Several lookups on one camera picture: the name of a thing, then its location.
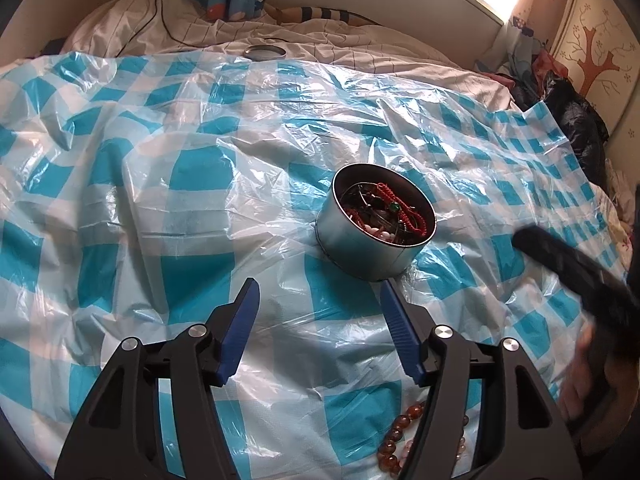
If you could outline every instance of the round metal lid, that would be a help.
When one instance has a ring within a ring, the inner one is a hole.
[[[251,61],[272,61],[282,59],[287,55],[287,51],[275,45],[252,45],[244,51],[244,57]]]

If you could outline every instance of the metal tin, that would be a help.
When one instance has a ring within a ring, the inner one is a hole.
[[[287,51],[279,46],[262,44],[250,46],[242,55],[251,61],[272,61],[282,59],[287,55]]]
[[[358,182],[383,182],[416,208],[427,224],[427,237],[411,246],[385,242],[364,232],[344,213],[338,199]],[[325,254],[342,270],[369,282],[405,270],[436,231],[436,217],[427,197],[405,177],[375,164],[350,164],[338,170],[316,220],[316,237]]]

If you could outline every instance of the black puffer jacket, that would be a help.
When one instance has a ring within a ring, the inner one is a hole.
[[[607,190],[604,144],[607,127],[589,102],[575,91],[568,79],[551,70],[545,77],[546,106],[574,149],[580,167],[590,182]]]

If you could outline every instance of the black and tan striped object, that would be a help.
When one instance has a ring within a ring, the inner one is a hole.
[[[264,10],[278,22],[278,25],[281,23],[303,23],[315,18],[345,22],[353,27],[379,25],[379,23],[369,18],[365,18],[354,12],[349,12],[348,10],[325,9],[324,7],[289,7],[289,9],[277,9],[267,3],[264,4]]]

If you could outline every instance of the brown bead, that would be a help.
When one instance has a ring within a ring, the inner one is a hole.
[[[393,442],[397,442],[402,438],[402,431],[397,428],[391,428],[386,432],[385,440],[392,440]]]
[[[398,459],[395,455],[386,455],[381,458],[378,462],[378,467],[380,471],[392,471],[398,465]]]
[[[378,448],[378,453],[383,455],[393,455],[396,450],[396,444],[391,440],[385,440]]]
[[[422,416],[422,406],[420,404],[409,406],[406,409],[406,414],[413,420],[415,420],[416,418],[420,418]]]
[[[411,424],[411,419],[406,415],[398,415],[391,424],[392,428],[398,428],[398,430],[404,430]]]

